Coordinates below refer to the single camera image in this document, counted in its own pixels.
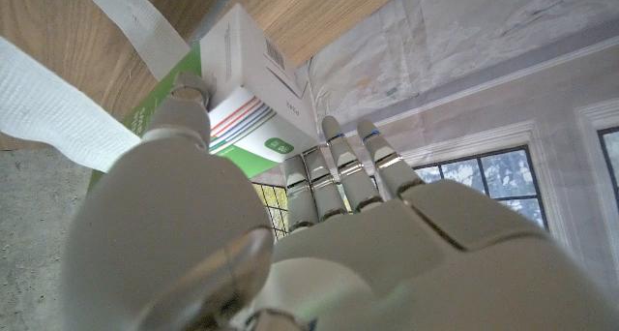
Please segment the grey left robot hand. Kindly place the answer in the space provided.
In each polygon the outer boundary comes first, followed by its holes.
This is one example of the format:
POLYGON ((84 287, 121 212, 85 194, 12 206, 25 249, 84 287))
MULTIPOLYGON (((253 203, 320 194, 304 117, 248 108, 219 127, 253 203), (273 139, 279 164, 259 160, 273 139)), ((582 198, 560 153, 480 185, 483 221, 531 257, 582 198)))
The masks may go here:
POLYGON ((87 195, 63 267, 69 330, 614 330, 618 309, 542 229, 459 183, 276 239, 244 172, 208 152, 206 83, 179 73, 87 195))

